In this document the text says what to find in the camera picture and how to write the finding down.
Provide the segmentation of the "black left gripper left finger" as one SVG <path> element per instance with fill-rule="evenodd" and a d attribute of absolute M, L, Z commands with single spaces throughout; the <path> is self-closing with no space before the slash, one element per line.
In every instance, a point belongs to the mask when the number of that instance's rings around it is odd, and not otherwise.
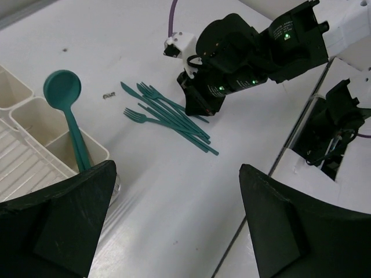
<path fill-rule="evenodd" d="M 2 277 L 86 277 L 116 181 L 105 160 L 1 203 Z"/>

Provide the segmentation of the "teal plastic fork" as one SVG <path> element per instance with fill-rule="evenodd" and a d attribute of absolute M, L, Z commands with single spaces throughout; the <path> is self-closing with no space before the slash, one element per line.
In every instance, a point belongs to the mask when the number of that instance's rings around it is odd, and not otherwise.
<path fill-rule="evenodd" d="M 179 105 L 173 105 L 173 103 L 171 103 L 168 99 L 166 99 L 161 93 L 157 92 L 157 91 L 154 91 L 152 89 L 150 89 L 149 87 L 147 87 L 146 85 L 142 85 L 142 84 L 136 84 L 138 90 L 140 91 L 140 93 L 142 94 L 142 96 L 146 96 L 152 100 L 159 100 L 161 101 L 162 103 L 166 104 L 168 107 L 171 107 L 173 109 L 175 109 L 177 112 L 180 112 L 182 113 L 184 116 L 186 116 L 184 113 L 183 113 L 183 110 L 178 110 L 178 108 L 180 107 Z"/>
<path fill-rule="evenodd" d="M 131 110 L 129 108 L 126 108 L 124 110 L 123 114 L 126 115 L 129 119 L 131 119 L 132 121 L 134 121 L 136 123 L 150 122 L 150 123 L 156 123 L 156 124 L 162 125 L 162 124 L 160 124 L 160 121 L 161 120 L 149 118 L 145 114 L 141 114 L 141 113 L 135 112 L 135 111 L 133 111 L 133 110 Z"/>

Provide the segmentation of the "teal plastic spoon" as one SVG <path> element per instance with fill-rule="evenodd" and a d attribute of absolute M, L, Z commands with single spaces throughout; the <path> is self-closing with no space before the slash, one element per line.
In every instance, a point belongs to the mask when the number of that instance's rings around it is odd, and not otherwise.
<path fill-rule="evenodd" d="M 83 172 L 91 165 L 85 142 L 71 109 L 79 98 L 81 90 L 79 77 L 66 69 L 52 72 L 43 84 L 43 94 L 48 104 L 64 113 L 78 169 Z"/>

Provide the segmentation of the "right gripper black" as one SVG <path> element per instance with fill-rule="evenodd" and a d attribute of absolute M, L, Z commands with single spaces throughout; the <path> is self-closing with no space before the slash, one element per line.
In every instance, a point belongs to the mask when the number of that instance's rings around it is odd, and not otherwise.
<path fill-rule="evenodd" d="M 226 95 L 266 83 L 267 74 L 249 60 L 259 52 L 258 38 L 259 33 L 236 13 L 204 29 L 195 48 L 201 67 L 192 79 L 185 71 L 177 77 L 186 115 L 214 116 Z"/>

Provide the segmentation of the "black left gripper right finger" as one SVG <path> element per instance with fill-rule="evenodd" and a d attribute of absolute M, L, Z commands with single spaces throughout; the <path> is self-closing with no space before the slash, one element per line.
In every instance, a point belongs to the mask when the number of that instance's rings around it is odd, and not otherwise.
<path fill-rule="evenodd" d="M 260 277 L 369 277 L 370 215 L 244 164 L 239 183 Z"/>

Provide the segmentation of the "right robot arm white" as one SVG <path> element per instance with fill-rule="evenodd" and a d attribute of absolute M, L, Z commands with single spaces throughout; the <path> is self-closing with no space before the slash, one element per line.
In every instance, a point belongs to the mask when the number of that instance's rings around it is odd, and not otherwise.
<path fill-rule="evenodd" d="M 177 78 L 189 116 L 212 116 L 227 95 L 291 80 L 328 62 L 319 23 L 307 1 L 277 17 L 262 32 L 231 13 L 211 22 L 195 50 L 190 72 Z M 370 116 L 340 81 L 311 113 L 294 150 L 309 166 L 338 162 Z M 243 204 L 260 277 L 370 275 L 366 243 L 370 216 L 339 208 L 273 180 L 250 165 L 239 174 Z"/>

